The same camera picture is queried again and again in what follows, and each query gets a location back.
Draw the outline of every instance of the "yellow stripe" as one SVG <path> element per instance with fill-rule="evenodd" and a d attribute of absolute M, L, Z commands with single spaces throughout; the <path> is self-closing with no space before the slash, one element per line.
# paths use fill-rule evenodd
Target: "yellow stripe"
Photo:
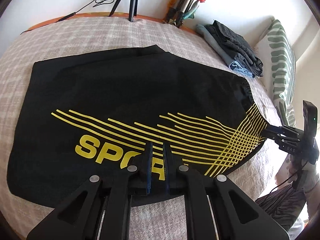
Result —
<path fill-rule="evenodd" d="M 75 124 L 75 123 L 73 123 L 73 122 L 70 122 L 70 121 L 68 121 L 68 120 L 66 120 L 66 119 L 64 119 L 64 118 L 56 115 L 55 113 L 51 113 L 51 114 L 52 114 L 53 116 L 61 119 L 61 120 L 64 121 L 64 122 L 67 122 L 67 123 L 69 123 L 69 124 L 71 124 L 71 125 L 73 125 L 73 126 L 79 127 L 79 128 L 81 128 L 81 129 L 87 130 L 87 131 L 89 131 L 89 132 L 92 132 L 92 133 L 94 133 L 94 134 L 96 134 L 96 135 L 98 135 L 98 136 L 101 136 L 102 138 L 108 139 L 108 140 L 110 140 L 110 141 L 113 141 L 113 142 L 116 142 L 116 143 L 119 143 L 119 144 L 122 144 L 122 145 L 126 145 L 126 146 L 128 146 L 128 147 L 132 147 L 132 148 L 137 149 L 137 150 L 144 151 L 143 148 L 136 147 L 136 146 L 133 146 L 133 145 L 130 145 L 130 144 L 128 144 L 128 143 L 124 143 L 124 142 L 121 142 L 121 141 L 118 141 L 118 140 L 114 140 L 114 139 L 112 139 L 112 138 L 110 138 L 110 137 L 108 137 L 108 136 L 105 136 L 105 135 L 102 135 L 102 134 L 100 134 L 100 133 L 98 133 L 98 132 L 95 132 L 94 130 L 91 130 L 91 129 L 86 128 L 86 127 L 84 127 L 84 126 L 81 126 L 81 125 Z"/>
<path fill-rule="evenodd" d="M 153 128 L 153 127 L 146 126 L 146 125 L 144 125 L 144 124 L 139 124 L 139 123 L 137 123 L 137 122 L 135 122 L 134 124 L 137 124 L 137 125 L 142 126 L 142 127 L 144 127 L 144 128 L 147 128 L 147 129 L 150 129 L 150 130 L 159 132 L 159 133 L 163 133 L 163 134 L 165 134 L 165 135 L 169 135 L 169 136 L 172 136 L 172 137 L 175 137 L 175 138 L 179 138 L 179 139 L 182 139 L 182 140 L 185 140 L 185 141 L 188 141 L 188 142 L 198 143 L 198 144 L 201 144 L 201 145 L 207 145 L 207 146 L 209 146 L 209 147 L 215 147 L 215 148 L 224 149 L 223 146 L 217 146 L 217 145 L 212 145 L 212 144 L 208 144 L 208 143 L 202 143 L 202 142 L 192 141 L 192 140 L 189 140 L 189 139 L 186 139 L 186 138 L 177 136 L 177 135 L 173 135 L 173 134 L 170 134 L 170 133 L 167 133 L 167 132 L 164 132 L 164 131 L 155 129 L 155 128 Z"/>
<path fill-rule="evenodd" d="M 245 142 L 245 139 L 246 138 L 244 138 L 243 137 L 243 135 L 241 136 L 241 137 L 239 137 L 239 138 L 236 138 L 236 139 L 239 139 L 239 140 L 244 140 L 244 142 Z M 230 153 L 230 154 L 233 154 L 234 156 L 233 157 L 231 157 L 231 156 L 229 156 L 228 157 L 228 162 L 230 162 L 230 158 L 231 158 L 231 160 L 235 160 L 235 159 L 238 159 L 239 161 L 240 160 L 242 160 L 248 153 L 245 153 L 246 151 L 251 151 L 254 147 L 256 147 L 257 146 L 257 143 L 255 142 L 254 144 L 251 142 L 250 144 L 248 143 L 248 142 L 246 142 L 246 143 L 244 143 L 244 142 L 238 142 L 238 140 L 230 140 L 230 142 L 232 142 L 233 143 L 233 145 L 232 145 L 232 147 L 231 148 L 229 148 L 228 149 L 228 153 L 230 153 L 230 150 L 232 150 L 232 151 L 234 151 L 234 152 L 237 152 L 238 153 L 238 156 L 236 156 L 236 154 L 234 154 L 234 153 Z M 240 147 L 245 147 L 245 145 L 248 145 L 246 148 L 244 148 L 244 149 L 242 149 L 242 153 L 240 153 L 239 152 L 239 149 L 240 149 Z M 219 174 L 220 173 L 220 171 L 221 171 L 221 169 L 216 173 L 216 171 L 217 171 L 217 169 L 218 169 L 218 167 L 216 167 L 215 168 L 215 170 L 211 173 L 211 175 L 210 175 L 210 177 L 211 176 L 213 176 L 214 174 Z"/>
<path fill-rule="evenodd" d="M 156 137 L 156 138 L 161 139 L 161 136 L 159 136 L 159 135 L 156 135 L 156 134 L 153 134 L 153 133 L 149 133 L 149 132 L 146 132 L 146 131 L 144 131 L 144 130 L 140 130 L 140 129 L 138 129 L 138 128 L 132 127 L 132 126 L 127 125 L 127 124 L 125 124 L 125 123 L 122 123 L 122 122 L 113 120 L 113 119 L 111 119 L 111 118 L 108 118 L 108 121 L 115 122 L 115 123 L 117 123 L 117 124 L 119 124 L 119 125 L 122 125 L 122 126 L 124 126 L 124 127 L 127 127 L 127 128 L 130 128 L 130 129 L 133 129 L 133 130 L 135 130 L 135 131 L 138 131 L 138 132 L 141 132 L 141 133 L 145 133 L 145 134 L 148 134 L 148 135 L 151 135 L 151 136 L 154 136 L 154 137 Z"/>
<path fill-rule="evenodd" d="M 245 131 L 247 132 L 247 133 L 253 133 L 253 134 L 257 134 L 256 132 L 255 132 L 255 128 L 254 128 L 254 126 L 252 125 L 252 123 L 248 123 L 247 125 L 246 125 L 246 127 L 245 127 Z M 239 139 L 239 140 L 245 140 L 247 143 L 245 144 L 245 145 L 250 145 L 250 144 L 248 144 L 249 142 L 257 142 L 258 140 L 259 140 L 259 138 L 257 137 L 257 136 L 252 136 L 252 138 L 246 138 L 245 136 L 244 136 L 245 134 L 242 132 L 242 131 L 239 131 L 239 132 L 237 132 L 236 134 L 235 134 L 235 138 L 233 138 L 233 142 L 234 141 L 238 141 L 237 139 Z"/>
<path fill-rule="evenodd" d="M 181 148 L 175 145 L 170 145 L 171 148 L 175 148 L 175 149 L 179 149 L 179 150 L 184 150 L 187 152 L 192 152 L 192 153 L 198 153 L 198 154 L 203 154 L 203 155 L 208 155 L 208 156 L 215 156 L 215 157 L 219 157 L 219 154 L 211 154 L 211 153 L 204 153 L 204 152 L 198 152 L 198 151 L 193 151 L 193 150 L 189 150 L 189 149 L 185 149 L 185 148 Z"/>
<path fill-rule="evenodd" d="M 265 125 L 266 125 L 266 122 L 263 120 L 263 122 L 261 122 L 260 126 L 258 127 L 259 134 L 261 133 L 262 129 L 264 129 Z"/>
<path fill-rule="evenodd" d="M 251 122 L 247 123 L 247 125 L 244 128 L 240 129 L 238 131 L 238 133 L 236 133 L 235 135 L 239 136 L 239 138 L 245 138 L 245 140 L 247 140 L 247 141 L 258 141 L 259 135 L 256 130 L 257 120 L 256 121 L 253 120 L 253 121 L 254 121 L 254 123 L 251 123 Z M 251 133 L 253 135 L 250 136 L 250 138 L 248 138 L 248 136 L 246 136 L 246 134 L 248 134 L 248 133 Z"/>
<path fill-rule="evenodd" d="M 184 130 L 184 131 L 187 131 L 187 132 L 192 132 L 192 133 L 196 133 L 196 134 L 202 134 L 202 135 L 204 135 L 204 136 L 208 136 L 208 137 L 215 138 L 215 139 L 221 139 L 221 140 L 225 140 L 225 141 L 229 142 L 229 140 L 228 140 L 228 139 L 225 139 L 225 138 L 212 136 L 212 135 L 209 135 L 209 134 L 206 134 L 206 133 L 191 131 L 191 130 L 188 130 L 188 129 L 179 127 L 179 126 L 177 126 L 177 125 L 175 125 L 174 127 L 179 128 L 179 129 Z"/>
<path fill-rule="evenodd" d="M 178 155 L 184 155 L 184 156 L 187 156 L 187 157 L 191 157 L 191 158 L 195 158 L 195 159 L 202 159 L 202 160 L 210 160 L 210 161 L 215 161 L 216 159 L 211 159 L 211 158 L 205 158 L 205 157 L 200 157 L 200 156 L 194 156 L 194 155 L 189 155 L 189 154 L 185 154 L 185 153 L 181 153 L 181 152 L 172 152 L 172 153 L 175 153 L 175 154 L 178 154 Z"/>
<path fill-rule="evenodd" d="M 229 135 L 229 133 L 227 133 L 226 131 L 224 131 L 224 130 L 222 130 L 222 129 L 219 129 L 219 128 L 216 128 L 216 127 L 212 127 L 212 126 L 207 125 L 207 124 L 203 124 L 203 123 L 198 123 L 198 122 L 192 122 L 192 121 L 189 121 L 189 120 L 185 120 L 185 119 L 183 119 L 183 118 L 181 118 L 181 117 L 175 116 L 174 114 L 170 114 L 170 113 L 168 113 L 168 115 L 171 115 L 171 116 L 173 116 L 174 118 L 177 118 L 177 119 L 179 119 L 179 120 L 181 120 L 181 121 L 184 121 L 184 122 L 188 122 L 188 123 L 193 123 L 193 124 L 197 124 L 197 125 L 200 125 L 200 126 L 202 125 L 202 126 L 205 126 L 205 127 L 209 127 L 209 128 L 211 128 L 211 129 L 221 131 L 221 132 L 223 132 L 223 133 L 226 134 L 226 135 Z"/>
<path fill-rule="evenodd" d="M 259 116 L 259 115 L 260 115 L 259 109 L 257 108 L 255 112 L 257 112 L 257 113 L 255 113 L 254 115 L 252 115 L 252 117 L 250 118 L 251 121 L 249 122 L 249 124 L 251 124 L 251 126 L 252 126 L 253 128 L 256 128 L 256 125 L 258 125 L 259 121 L 261 121 L 261 120 L 259 120 L 259 117 L 260 117 L 260 116 Z M 245 128 L 241 129 L 241 130 L 244 131 L 244 132 L 247 132 L 247 129 L 249 129 L 249 128 L 248 128 L 248 125 L 247 125 Z"/>
<path fill-rule="evenodd" d="M 103 121 L 100 121 L 100 120 L 98 120 L 98 119 L 96 119 L 96 118 L 94 118 L 94 117 L 91 117 L 91 116 L 88 116 L 88 115 L 84 115 L 84 114 L 80 114 L 80 113 L 77 113 L 76 111 L 72 111 L 72 110 L 69 110 L 69 111 L 72 112 L 72 113 L 74 113 L 74 114 L 78 114 L 78 115 L 80 115 L 80 116 L 82 116 L 82 117 L 86 117 L 86 118 L 90 118 L 90 119 L 92 119 L 92 120 L 95 120 L 95 121 L 97 121 L 97 122 L 99 122 L 99 123 L 102 123 L 103 125 L 109 126 L 109 127 L 113 128 L 113 129 L 119 130 L 119 131 L 121 131 L 121 132 L 124 132 L 124 133 L 130 134 L 130 135 L 133 135 L 133 136 L 135 136 L 135 137 L 139 137 L 139 138 L 142 138 L 142 139 L 145 139 L 145 140 L 148 140 L 148 141 L 152 141 L 152 142 L 155 142 L 155 143 L 158 143 L 158 144 L 161 144 L 161 145 L 162 145 L 162 142 L 159 142 L 159 141 L 156 141 L 156 140 L 153 140 L 153 139 L 150 139 L 150 138 L 147 138 L 147 137 L 138 135 L 138 134 L 134 134 L 134 133 L 128 132 L 128 131 L 126 131 L 126 130 L 123 130 L 123 129 L 121 129 L 121 128 L 118 128 L 118 127 L 116 127 L 116 126 L 113 126 L 113 125 L 111 125 L 111 124 L 108 124 L 108 123 L 105 123 L 105 122 L 103 122 Z"/>
<path fill-rule="evenodd" d="M 241 149 L 241 151 L 245 151 L 247 149 L 252 148 L 252 143 L 256 143 L 258 141 L 258 138 L 254 138 L 254 139 L 247 139 L 243 136 L 243 134 L 241 134 L 241 132 L 237 132 L 234 134 L 233 139 L 230 140 L 230 146 L 228 149 L 230 152 L 230 150 L 233 150 L 234 147 L 239 148 L 240 147 L 245 147 L 245 149 Z"/>
<path fill-rule="evenodd" d="M 250 131 L 248 131 L 248 129 L 250 128 L 250 127 L 252 127 L 252 123 L 253 122 L 255 122 L 255 121 L 257 121 L 257 115 L 256 114 L 253 114 L 252 116 L 250 116 L 249 118 L 248 118 L 248 122 L 246 122 L 246 125 L 245 125 L 245 123 L 240 127 L 240 131 L 242 131 L 242 132 L 251 132 L 251 130 Z"/>
<path fill-rule="evenodd" d="M 208 141 L 208 142 L 213 142 L 213 143 L 219 143 L 219 144 L 225 144 L 225 145 L 228 145 L 227 143 L 225 142 L 218 142 L 218 141 L 212 141 L 212 140 L 209 140 L 209 139 L 206 139 L 206 138 L 201 138 L 201 137 L 197 137 L 197 136 L 193 136 L 193 135 L 190 135 L 190 134 L 186 134 L 186 133 L 183 133 L 183 132 L 180 132 L 180 131 L 177 131 L 175 129 L 172 129 L 172 128 L 169 128 L 169 127 L 166 127 L 166 126 L 163 126 L 163 125 L 157 125 L 161 128 L 164 128 L 164 129 L 168 129 L 170 131 L 173 131 L 173 132 L 176 132 L 176 133 L 180 133 L 182 135 L 185 135 L 185 136 L 188 136 L 188 137 L 192 137 L 192 138 L 196 138 L 196 139 L 200 139 L 200 140 L 205 140 L 205 141 Z"/>
<path fill-rule="evenodd" d="M 246 124 L 247 122 L 250 122 L 250 119 L 249 119 L 249 116 L 247 115 L 243 120 L 242 122 L 239 124 L 237 130 L 241 130 L 241 127 L 243 127 L 244 124 Z"/>
<path fill-rule="evenodd" d="M 257 105 L 255 103 L 253 103 L 253 105 L 250 106 L 250 108 L 245 113 L 248 114 L 255 107 L 257 107 Z"/>
<path fill-rule="evenodd" d="M 66 113 L 58 110 L 58 109 L 57 109 L 57 112 L 60 113 L 60 114 L 65 115 L 65 116 L 67 116 L 67 117 L 69 117 L 69 118 L 72 118 L 72 119 L 74 119 L 74 120 L 77 120 L 77 121 L 79 121 L 79 122 L 83 122 L 83 123 L 86 123 L 86 124 L 88 124 L 88 125 L 91 125 L 91 126 L 93 126 L 93 127 L 95 127 L 95 128 L 98 128 L 98 129 L 104 131 L 104 132 L 107 132 L 107 133 L 110 133 L 110 134 L 112 134 L 112 135 L 118 136 L 118 137 L 120 137 L 120 138 L 122 138 L 122 139 L 125 139 L 125 140 L 128 140 L 128 141 L 132 141 L 132 142 L 135 142 L 135 143 L 139 143 L 139 144 L 142 144 L 142 145 L 146 145 L 146 144 L 143 143 L 143 142 L 140 142 L 140 141 L 137 141 L 137 140 L 128 138 L 128 137 L 126 137 L 126 136 L 123 136 L 123 135 L 120 135 L 120 134 L 111 132 L 111 131 L 106 130 L 106 129 L 104 129 L 104 128 L 101 128 L 101 127 L 99 127 L 98 125 L 95 125 L 95 124 L 93 124 L 93 123 L 90 123 L 90 122 L 83 121 L 83 120 L 81 120 L 81 119 L 75 118 L 75 117 L 73 117 L 73 116 L 71 116 L 71 115 L 69 115 L 69 114 L 66 114 Z"/>
<path fill-rule="evenodd" d="M 220 154 L 220 156 L 217 158 L 217 160 L 214 162 L 214 164 L 215 165 L 217 165 L 217 167 L 214 169 L 214 171 L 211 173 L 211 175 L 210 175 L 210 177 L 212 177 L 212 175 L 216 172 L 216 170 L 218 169 L 218 167 L 219 167 L 219 165 L 217 164 L 217 161 L 220 161 L 220 158 L 222 157 L 224 157 L 223 156 L 223 153 L 225 153 L 225 151 L 226 150 L 228 150 L 226 153 L 230 153 L 230 150 L 231 150 L 231 148 L 229 148 L 229 147 L 234 147 L 234 146 L 232 146 L 231 145 L 231 143 L 233 143 L 233 141 L 234 141 L 234 138 L 235 138 L 235 134 L 237 134 L 239 131 L 237 130 L 237 131 L 235 131 L 235 133 L 232 135 L 232 139 L 230 140 L 230 142 L 229 142 L 229 145 L 221 152 L 221 154 Z"/>
<path fill-rule="evenodd" d="M 212 163 L 197 162 L 197 161 L 188 160 L 188 159 L 182 159 L 182 161 L 184 161 L 184 162 L 190 162 L 190 163 L 198 163 L 198 164 L 208 164 L 208 165 L 212 165 Z"/>
<path fill-rule="evenodd" d="M 160 131 L 160 130 L 154 129 L 154 128 L 152 128 L 152 127 L 146 126 L 146 125 L 141 124 L 141 123 L 135 122 L 134 124 L 139 125 L 139 126 L 141 126 L 141 127 L 144 127 L 144 128 L 146 128 L 146 129 L 155 130 L 155 131 L 157 131 L 157 132 L 162 132 L 162 131 Z M 181 144 L 181 145 L 184 145 L 184 146 L 192 147 L 192 148 L 202 149 L 202 150 L 211 151 L 211 152 L 221 152 L 220 150 L 213 150 L 213 149 L 208 149 L 208 148 L 204 148 L 204 147 L 200 147 L 200 146 L 194 146 L 194 145 L 190 145 L 190 144 L 186 144 L 186 143 L 183 143 L 183 142 L 175 141 L 175 140 L 172 140 L 172 139 L 169 139 L 169 138 L 166 138 L 166 137 L 162 137 L 162 136 L 160 136 L 160 138 L 161 138 L 161 139 L 164 139 L 164 140 L 167 140 L 167 141 L 170 141 L 170 142 L 174 142 L 174 143 L 177 143 L 177 144 Z M 224 149 L 224 147 L 221 147 L 221 146 L 218 147 L 218 146 L 210 145 L 210 147 L 217 147 L 217 148 L 222 148 L 222 149 Z"/>
<path fill-rule="evenodd" d="M 224 136 L 224 137 L 226 137 L 226 138 L 229 138 L 229 139 L 221 138 L 221 139 L 224 139 L 224 140 L 227 140 L 227 141 L 229 141 L 229 140 L 230 140 L 230 138 L 231 138 L 231 134 L 230 134 L 230 135 L 226 135 L 226 134 L 222 134 L 222 133 L 216 133 L 216 132 L 213 132 L 213 131 L 210 131 L 210 130 L 204 129 L 204 128 L 199 128 L 199 127 L 195 127 L 195 126 L 187 125 L 187 124 L 184 124 L 184 123 L 178 122 L 178 121 L 176 121 L 176 120 L 174 120 L 174 119 L 172 119 L 172 118 L 170 118 L 170 117 L 167 117 L 167 116 L 162 116 L 162 115 L 160 115 L 159 117 L 164 118 L 164 119 L 168 119 L 168 120 L 170 120 L 170 121 L 173 121 L 173 122 L 175 122 L 175 123 L 178 123 L 178 124 L 181 124 L 181 125 L 184 125 L 184 126 L 187 126 L 187 127 L 193 128 L 193 129 L 198 129 L 198 130 L 201 130 L 201 131 L 206 131 L 206 132 L 210 132 L 210 133 L 213 133 L 213 134 L 219 134 L 219 135 L 222 135 L 222 136 Z"/>
<path fill-rule="evenodd" d="M 236 129 L 234 129 L 234 128 L 227 127 L 227 126 L 223 125 L 222 123 L 220 123 L 219 121 L 217 121 L 217 120 L 215 120 L 215 119 L 212 119 L 212 118 L 209 118 L 209 117 L 207 117 L 207 116 L 206 116 L 206 118 L 211 119 L 211 120 L 213 120 L 213 121 L 215 121 L 215 122 L 217 122 L 217 123 L 209 122 L 209 121 L 206 120 L 206 119 L 195 118 L 195 117 L 191 117 L 191 116 L 184 115 L 184 114 L 180 114 L 180 113 L 177 113 L 177 114 L 178 114 L 178 115 L 181 115 L 181 116 L 183 116 L 183 117 L 186 117 L 186 118 L 193 119 L 193 120 L 203 121 L 203 122 L 207 122 L 207 123 L 210 123 L 210 124 L 213 124 L 213 125 L 217 125 L 218 127 L 222 128 L 223 130 L 225 130 L 225 131 L 227 131 L 227 132 L 233 132 L 233 131 L 236 130 Z"/>
<path fill-rule="evenodd" d="M 162 148 L 159 148 L 159 147 L 157 147 L 157 146 L 152 146 L 154 149 L 157 149 L 157 150 L 160 150 L 160 151 L 162 151 L 163 149 Z"/>
<path fill-rule="evenodd" d="M 257 123 L 256 128 L 258 128 L 257 131 L 259 132 L 261 125 L 266 124 L 266 120 L 264 120 L 263 117 L 261 116 L 259 109 L 258 109 L 258 113 L 256 114 L 256 116 L 258 117 L 258 123 Z"/>
<path fill-rule="evenodd" d="M 227 167 L 223 167 L 223 170 L 221 171 L 221 174 L 224 173 L 227 170 Z"/>
<path fill-rule="evenodd" d="M 261 127 L 262 125 L 263 125 L 263 123 L 259 123 L 259 120 L 257 120 L 257 119 L 254 119 L 253 120 L 253 122 L 254 123 L 251 123 L 250 125 L 249 125 L 249 127 L 245 127 L 245 131 L 247 132 L 247 133 L 253 133 L 253 134 L 255 134 L 256 136 L 255 136 L 255 138 L 254 139 L 252 139 L 253 141 L 255 141 L 255 142 L 258 142 L 259 141 L 259 133 L 260 133 L 260 130 L 259 130 L 259 127 Z"/>
<path fill-rule="evenodd" d="M 239 127 L 238 127 L 238 130 L 239 130 L 239 131 L 244 132 L 244 134 L 247 134 L 247 133 L 248 133 L 248 131 L 247 131 L 246 129 L 247 129 L 248 125 L 249 125 L 249 126 L 251 125 L 252 119 L 253 119 L 254 117 L 256 117 L 256 112 L 257 112 L 257 111 L 259 112 L 259 110 L 256 108 L 252 116 L 247 116 L 247 117 L 246 117 L 247 120 L 239 125 Z"/>
<path fill-rule="evenodd" d="M 210 167 L 210 168 L 207 170 L 207 172 L 204 174 L 205 176 L 208 175 L 209 171 L 212 169 L 213 166 L 214 166 L 214 165 L 212 164 L 211 167 Z"/>
<path fill-rule="evenodd" d="M 228 160 L 230 158 L 232 160 L 239 160 L 239 161 L 242 160 L 257 145 L 256 143 L 254 143 L 254 144 L 245 143 L 246 145 L 248 145 L 248 146 L 245 146 L 244 143 L 238 142 L 237 139 L 232 141 L 231 147 L 228 149 L 228 151 L 226 151 L 226 153 L 233 155 L 233 156 L 229 156 Z"/>
<path fill-rule="evenodd" d="M 246 155 L 248 155 L 249 153 L 247 153 Z M 235 155 L 235 154 L 234 154 Z M 244 156 L 245 157 L 245 156 Z M 234 159 L 233 157 L 230 157 L 230 158 L 232 158 L 232 159 Z M 243 158 L 241 158 L 241 160 L 242 160 Z M 239 161 L 241 161 L 241 160 L 239 160 Z M 221 171 L 221 173 L 223 173 L 223 172 L 225 172 L 226 171 L 226 169 L 227 168 L 224 168 L 222 171 Z M 217 173 L 218 174 L 218 173 Z"/>
<path fill-rule="evenodd" d="M 217 175 L 222 173 L 221 170 L 222 170 L 223 168 L 224 168 L 224 167 L 221 167 L 221 169 L 217 172 Z"/>
<path fill-rule="evenodd" d="M 160 153 L 156 153 L 156 152 L 152 152 L 154 155 L 158 155 L 158 156 L 161 156 L 163 157 L 163 154 L 160 154 Z"/>
<path fill-rule="evenodd" d="M 224 159 L 225 158 L 229 158 L 229 157 L 226 157 L 226 156 L 221 156 L 222 157 L 222 160 L 220 160 L 219 158 L 214 162 L 214 164 L 213 165 L 216 165 L 217 167 L 213 170 L 213 172 L 211 173 L 211 175 L 210 175 L 210 177 L 212 177 L 212 175 L 216 172 L 216 170 L 219 168 L 219 166 L 221 165 L 221 164 L 217 164 L 217 161 L 225 161 Z"/>

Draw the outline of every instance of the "bed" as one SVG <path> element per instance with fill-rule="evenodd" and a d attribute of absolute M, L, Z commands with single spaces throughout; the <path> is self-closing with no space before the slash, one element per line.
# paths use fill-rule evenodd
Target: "bed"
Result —
<path fill-rule="evenodd" d="M 25 238 L 52 209 L 12 195 L 6 182 L 14 130 L 34 62 L 93 51 L 157 44 L 177 56 L 231 71 L 194 33 L 155 21 L 122 17 L 80 17 L 25 32 L 0 59 L 0 210 L 13 230 Z M 247 78 L 260 113 L 272 125 L 281 122 L 257 79 Z M 228 177 L 250 198 L 259 197 L 286 158 L 271 140 Z M 183 197 L 132 208 L 130 239 L 187 239 Z"/>

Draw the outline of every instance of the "green striped pillowcase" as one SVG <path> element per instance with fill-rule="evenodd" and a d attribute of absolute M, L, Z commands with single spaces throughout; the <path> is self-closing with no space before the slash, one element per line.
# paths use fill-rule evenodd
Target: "green striped pillowcase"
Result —
<path fill-rule="evenodd" d="M 262 82 L 268 95 L 283 123 L 295 127 L 292 98 L 296 61 L 287 35 L 279 20 L 272 22 L 267 35 L 259 41 L 255 51 L 264 65 Z"/>

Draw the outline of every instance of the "cable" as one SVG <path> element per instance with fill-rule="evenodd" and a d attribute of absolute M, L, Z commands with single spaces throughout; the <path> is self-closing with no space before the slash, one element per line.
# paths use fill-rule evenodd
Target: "cable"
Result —
<path fill-rule="evenodd" d="M 281 185 L 283 185 L 284 183 L 286 183 L 289 179 L 291 179 L 294 175 L 296 175 L 298 173 L 298 171 L 302 171 L 302 169 L 304 168 L 304 166 L 306 166 L 308 162 L 306 162 L 301 169 L 298 169 L 294 174 L 292 174 L 289 178 L 287 178 L 284 182 L 282 182 L 280 185 L 277 185 L 276 187 L 274 187 L 270 193 L 266 196 L 266 198 L 262 201 L 262 203 L 259 206 L 262 206 L 262 204 L 269 198 L 269 195 L 273 192 L 274 189 L 280 187 Z"/>
<path fill-rule="evenodd" d="M 63 20 L 66 20 L 70 17 L 72 17 L 73 15 L 77 14 L 78 12 L 80 12 L 82 9 L 86 8 L 88 5 L 92 4 L 93 2 L 95 2 L 96 4 L 92 6 L 92 8 L 97 7 L 99 5 L 103 5 L 103 4 L 112 4 L 115 0 L 92 0 L 90 3 L 88 3 L 87 5 L 83 6 L 80 10 L 77 10 L 76 12 L 70 13 L 64 17 L 62 17 L 61 19 L 59 19 L 57 22 L 61 22 Z"/>

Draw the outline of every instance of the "black t-shirt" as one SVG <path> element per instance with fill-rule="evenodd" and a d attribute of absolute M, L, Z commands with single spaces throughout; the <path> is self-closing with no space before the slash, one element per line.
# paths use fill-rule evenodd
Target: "black t-shirt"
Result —
<path fill-rule="evenodd" d="M 246 79 L 156 45 L 36 62 L 8 163 L 10 191 L 55 207 L 92 175 L 125 168 L 153 142 L 152 186 L 133 206 L 169 199 L 162 143 L 205 176 L 262 146 L 267 122 Z"/>

